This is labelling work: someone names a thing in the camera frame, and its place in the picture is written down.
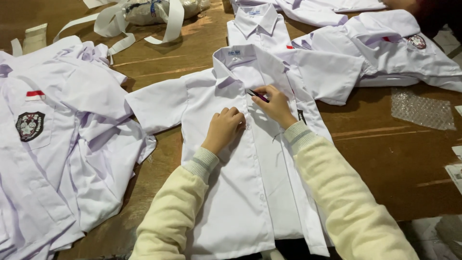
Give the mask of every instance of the plastic bag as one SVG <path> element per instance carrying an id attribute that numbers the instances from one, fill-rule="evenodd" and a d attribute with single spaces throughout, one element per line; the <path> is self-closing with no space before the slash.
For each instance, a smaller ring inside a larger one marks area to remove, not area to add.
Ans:
<path id="1" fill-rule="evenodd" d="M 184 19 L 191 18 L 210 7 L 210 0 L 180 0 L 184 8 Z M 129 0 L 124 5 L 127 22 L 135 25 L 166 24 L 169 0 Z"/>

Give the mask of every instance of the school emblem patch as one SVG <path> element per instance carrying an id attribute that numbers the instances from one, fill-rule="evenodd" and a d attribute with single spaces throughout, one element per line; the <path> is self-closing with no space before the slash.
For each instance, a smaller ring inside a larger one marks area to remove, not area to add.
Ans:
<path id="1" fill-rule="evenodd" d="M 39 136 L 43 131 L 44 119 L 45 114 L 38 111 L 20 114 L 16 122 L 16 129 L 21 137 L 21 141 L 28 142 Z"/>
<path id="2" fill-rule="evenodd" d="M 410 43 L 412 43 L 412 45 L 414 45 L 420 50 L 427 48 L 427 44 L 425 43 L 425 40 L 419 35 L 409 36 L 406 38 L 406 40 L 408 40 Z"/>

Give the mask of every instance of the bubble wrap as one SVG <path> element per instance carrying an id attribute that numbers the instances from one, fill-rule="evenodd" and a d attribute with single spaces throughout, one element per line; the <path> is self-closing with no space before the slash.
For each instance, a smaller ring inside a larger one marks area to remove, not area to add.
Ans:
<path id="1" fill-rule="evenodd" d="M 456 130 L 449 101 L 419 97 L 408 88 L 391 89 L 391 116 L 439 130 Z"/>

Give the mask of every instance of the red and white flag patch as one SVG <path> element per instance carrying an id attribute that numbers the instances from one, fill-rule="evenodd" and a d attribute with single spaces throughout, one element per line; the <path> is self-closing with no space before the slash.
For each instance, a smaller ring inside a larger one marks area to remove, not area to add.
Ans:
<path id="1" fill-rule="evenodd" d="M 45 94 L 41 90 L 28 91 L 25 101 L 45 100 Z"/>

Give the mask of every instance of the knit cuff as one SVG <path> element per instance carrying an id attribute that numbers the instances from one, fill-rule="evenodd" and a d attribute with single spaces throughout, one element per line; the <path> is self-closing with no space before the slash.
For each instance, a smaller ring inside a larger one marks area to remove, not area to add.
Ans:
<path id="1" fill-rule="evenodd" d="M 215 166 L 219 163 L 220 159 L 209 150 L 199 147 L 193 158 L 189 160 L 183 167 L 192 173 L 199 176 L 208 184 L 208 176 L 213 171 Z"/>
<path id="2" fill-rule="evenodd" d="M 311 130 L 308 128 L 308 126 L 305 125 L 303 121 L 298 121 L 287 128 L 284 136 L 292 146 L 293 154 L 296 155 L 300 149 L 311 143 L 317 135 L 311 132 Z"/>

